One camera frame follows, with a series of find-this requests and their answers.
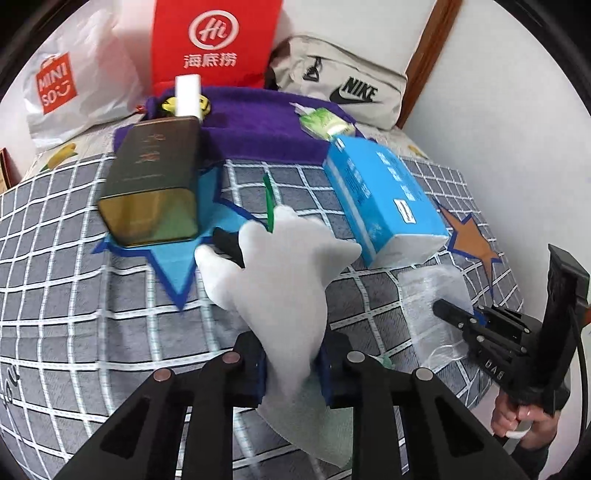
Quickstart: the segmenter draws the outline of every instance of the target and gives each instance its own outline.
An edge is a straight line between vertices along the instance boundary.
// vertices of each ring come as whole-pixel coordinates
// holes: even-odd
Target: nike logo
[[[341,92],[348,93],[357,98],[345,98]],[[378,89],[361,80],[349,77],[342,87],[338,87],[330,94],[330,101],[338,105],[353,105],[356,103],[382,103],[374,102],[374,95],[378,93]]]

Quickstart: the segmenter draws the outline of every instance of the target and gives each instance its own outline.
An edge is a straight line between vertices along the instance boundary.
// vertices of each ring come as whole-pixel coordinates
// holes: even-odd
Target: screw
[[[159,368],[154,372],[154,380],[156,380],[156,382],[166,382],[172,374],[173,373],[168,368]]]
[[[433,378],[433,372],[431,372],[428,368],[419,368],[415,375],[419,380],[423,380],[424,382],[428,382]]]
[[[361,352],[352,351],[347,353],[347,360],[352,364],[360,364],[365,360],[365,355]]]
[[[224,353],[222,360],[225,364],[235,364],[240,361],[240,354],[238,352]]]

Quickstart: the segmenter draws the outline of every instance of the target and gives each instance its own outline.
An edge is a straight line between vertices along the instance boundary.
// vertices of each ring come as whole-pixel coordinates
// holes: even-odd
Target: grid-patterned mat
[[[32,479],[53,477],[150,372],[200,368],[231,348],[243,326],[206,297],[199,273],[178,312],[142,258],[92,255],[104,235],[94,207],[112,156],[85,158],[39,175],[0,197],[0,430]],[[406,159],[429,195],[461,218],[472,212],[498,251],[461,175]],[[262,176],[278,202],[318,216],[338,238],[352,234],[319,167],[228,161],[223,195],[265,217]],[[520,309],[505,257],[495,264],[495,299]],[[490,304],[482,264],[442,249],[429,264],[460,268],[474,303]],[[418,366],[400,306],[398,272],[357,261],[327,289],[332,328],[354,348]],[[466,361],[437,373],[474,406],[489,380]],[[403,463],[404,439],[400,438]],[[276,435],[253,410],[236,410],[235,478],[332,479],[350,475]],[[180,474],[181,462],[178,463]]]

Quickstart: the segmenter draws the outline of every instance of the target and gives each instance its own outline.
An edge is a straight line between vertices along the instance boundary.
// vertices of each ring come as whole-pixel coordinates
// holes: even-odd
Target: nike swoosh
[[[341,87],[338,87],[334,92],[330,94],[329,100],[337,105],[353,105],[356,103],[382,103],[374,102],[373,100],[357,100],[355,98],[343,98],[340,94]]]

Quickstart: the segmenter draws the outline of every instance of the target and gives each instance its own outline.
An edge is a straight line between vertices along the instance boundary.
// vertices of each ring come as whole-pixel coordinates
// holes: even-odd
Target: blue box
[[[368,268],[420,265],[447,241],[437,210],[387,147],[339,136],[329,148],[324,171]]]

